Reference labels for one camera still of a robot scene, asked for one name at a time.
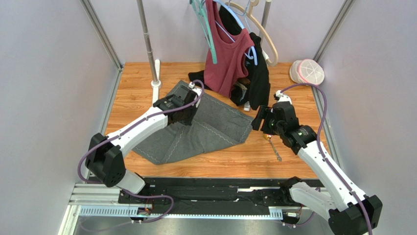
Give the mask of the iridescent gold spoon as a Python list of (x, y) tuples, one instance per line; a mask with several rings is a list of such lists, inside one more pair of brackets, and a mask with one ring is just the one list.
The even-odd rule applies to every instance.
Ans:
[(277, 160), (278, 160), (279, 162), (281, 162), (281, 161), (282, 161), (282, 157), (279, 155), (279, 153), (278, 153), (277, 149), (275, 148), (274, 144), (272, 143), (272, 136), (271, 136), (271, 135), (269, 135), (269, 134), (263, 134), (263, 137), (264, 137), (264, 139), (265, 139), (265, 140), (267, 140), (267, 141), (268, 141), (268, 143), (269, 143), (269, 144), (270, 144), (270, 146), (272, 147), (272, 150), (274, 151), (274, 154), (275, 154), (275, 156), (276, 156)]

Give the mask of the grey cloth napkin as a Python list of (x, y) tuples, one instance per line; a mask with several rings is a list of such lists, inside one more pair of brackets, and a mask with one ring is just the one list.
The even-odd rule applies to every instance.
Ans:
[(133, 148), (155, 165), (179, 162), (246, 141), (253, 117), (205, 93), (190, 126), (171, 124)]

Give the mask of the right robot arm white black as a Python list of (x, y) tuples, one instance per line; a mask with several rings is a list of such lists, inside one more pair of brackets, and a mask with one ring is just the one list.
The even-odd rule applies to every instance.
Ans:
[(283, 189), (287, 201), (300, 203), (325, 219), (335, 235), (370, 235), (377, 227), (382, 202), (368, 196), (335, 164), (318, 134), (301, 125), (290, 101), (272, 107), (261, 106), (252, 122), (254, 130), (277, 135), (313, 170), (327, 193), (310, 187), (303, 180), (288, 179)]

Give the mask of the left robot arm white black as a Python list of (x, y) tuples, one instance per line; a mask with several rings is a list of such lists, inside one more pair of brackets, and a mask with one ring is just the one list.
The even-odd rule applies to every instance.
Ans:
[(138, 194), (146, 185), (138, 174), (125, 167), (124, 158), (138, 144), (170, 124), (190, 125), (204, 90), (194, 84), (181, 85), (174, 93), (155, 101), (142, 116), (106, 136), (91, 138), (81, 161), (106, 187)]

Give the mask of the white rack foot right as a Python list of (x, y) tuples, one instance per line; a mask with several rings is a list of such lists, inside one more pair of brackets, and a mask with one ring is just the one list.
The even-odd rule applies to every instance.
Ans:
[(249, 101), (245, 102), (243, 110), (246, 111), (246, 112), (249, 112), (251, 110), (251, 106), (250, 106)]

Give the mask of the white rack base foot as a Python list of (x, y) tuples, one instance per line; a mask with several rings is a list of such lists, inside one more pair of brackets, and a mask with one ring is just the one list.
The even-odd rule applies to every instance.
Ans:
[(154, 60), (154, 64), (151, 65), (152, 72), (152, 103), (155, 103), (159, 99), (160, 88), (162, 87), (162, 82), (160, 80), (161, 72), (161, 61), (159, 59)]

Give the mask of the black t-shirt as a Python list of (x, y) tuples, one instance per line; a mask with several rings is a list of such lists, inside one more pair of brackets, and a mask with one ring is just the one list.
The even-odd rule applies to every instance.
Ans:
[[(262, 55), (261, 38), (253, 32), (249, 32), (254, 46), (245, 55), (245, 67), (249, 75), (239, 78), (233, 86), (230, 100), (236, 106), (242, 106), (249, 101), (251, 109), (256, 110), (260, 105), (268, 105), (271, 84), (266, 61)], [(201, 80), (204, 84), (204, 70), (190, 72), (189, 80)]]

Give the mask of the maroon tank top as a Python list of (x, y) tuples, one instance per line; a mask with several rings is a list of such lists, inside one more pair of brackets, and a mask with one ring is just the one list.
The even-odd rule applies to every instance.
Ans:
[(224, 6), (212, 0), (206, 1), (207, 15), (212, 32), (217, 64), (208, 52), (204, 70), (205, 86), (229, 97), (239, 78), (249, 75), (245, 67), (245, 55), (254, 46), (247, 29), (243, 29)]

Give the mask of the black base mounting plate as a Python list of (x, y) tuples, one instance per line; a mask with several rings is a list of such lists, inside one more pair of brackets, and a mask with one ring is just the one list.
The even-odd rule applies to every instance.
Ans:
[(154, 214), (165, 212), (171, 205), (170, 215), (270, 215), (270, 207), (298, 209), (299, 203), (290, 202), (281, 190), (284, 178), (164, 178), (146, 177), (148, 186), (140, 199), (119, 193), (120, 204), (147, 204)]

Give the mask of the teal plastic hanger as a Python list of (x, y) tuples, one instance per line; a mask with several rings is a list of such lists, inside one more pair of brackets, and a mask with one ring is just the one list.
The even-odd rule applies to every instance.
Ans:
[(204, 2), (203, 0), (189, 0), (189, 4), (192, 6), (194, 13), (196, 14), (197, 19), (204, 32), (209, 51), (211, 53), (212, 62), (214, 64), (217, 64), (218, 60), (217, 60), (214, 40), (213, 40), (212, 32), (210, 29), (210, 25), (209, 25), (207, 10), (204, 7), (203, 2)]

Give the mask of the grey rack pole left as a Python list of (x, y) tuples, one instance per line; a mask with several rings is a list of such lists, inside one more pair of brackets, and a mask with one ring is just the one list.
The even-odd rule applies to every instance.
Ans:
[(152, 50), (152, 46), (151, 46), (150, 34), (149, 34), (149, 31), (148, 31), (148, 26), (147, 26), (143, 1), (142, 0), (136, 0), (136, 2), (137, 2), (137, 6), (138, 6), (139, 17), (140, 17), (140, 22), (141, 22), (141, 26), (142, 26), (142, 31), (143, 31), (143, 36), (144, 36), (148, 61), (149, 61), (150, 67), (151, 67), (151, 65), (154, 64), (155, 59), (154, 59), (154, 56), (153, 56), (153, 50)]

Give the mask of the grey rack pole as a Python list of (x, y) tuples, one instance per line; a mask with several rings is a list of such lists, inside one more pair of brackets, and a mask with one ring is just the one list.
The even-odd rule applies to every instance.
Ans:
[(266, 24), (267, 24), (267, 21), (268, 21), (268, 16), (269, 16), (269, 12), (270, 12), (271, 3), (272, 3), (272, 0), (266, 0), (265, 1), (262, 20), (261, 20), (261, 25), (264, 29), (266, 29)]
[(149, 61), (150, 67), (151, 67), (151, 65), (154, 64), (155, 59), (154, 59), (154, 56), (153, 56), (153, 50), (152, 50), (152, 46), (151, 46), (150, 34), (149, 34), (149, 31), (148, 31), (148, 26), (147, 26), (143, 1), (142, 0), (136, 0), (136, 2), (137, 2), (137, 6), (138, 6), (139, 17), (140, 17), (140, 22), (141, 22), (141, 26), (142, 26), (142, 31), (143, 31), (143, 36), (144, 36), (148, 61)]

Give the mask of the grey rack pole right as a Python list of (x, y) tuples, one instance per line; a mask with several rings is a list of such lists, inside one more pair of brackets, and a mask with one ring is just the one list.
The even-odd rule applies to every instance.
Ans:
[(266, 24), (267, 24), (267, 21), (268, 21), (268, 16), (269, 16), (269, 12), (270, 12), (271, 3), (272, 3), (272, 0), (266, 0), (265, 1), (262, 20), (261, 20), (261, 25), (264, 29), (266, 29)]

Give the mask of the beige wooden hanger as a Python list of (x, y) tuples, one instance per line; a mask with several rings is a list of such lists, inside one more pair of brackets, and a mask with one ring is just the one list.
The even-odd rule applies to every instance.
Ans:
[(253, 10), (256, 6), (258, 6), (258, 4), (259, 4), (259, 0), (250, 0), (248, 2), (247, 6), (245, 6), (245, 7), (239, 5), (236, 2), (232, 2), (232, 1), (226, 3), (227, 6), (232, 7), (234, 9), (236, 9), (237, 11), (239, 11), (240, 13), (242, 13), (242, 16), (245, 19), (250, 20), (258, 28), (259, 37), (269, 45), (269, 47), (272, 51), (273, 58), (271, 59), (269, 57), (269, 55), (264, 50), (262, 51), (262, 55), (264, 56), (266, 64), (270, 67), (274, 67), (278, 63), (278, 59), (279, 59), (278, 51), (277, 51), (270, 35), (266, 31), (266, 29), (264, 29), (262, 27), (261, 21), (259, 21), (253, 14)]

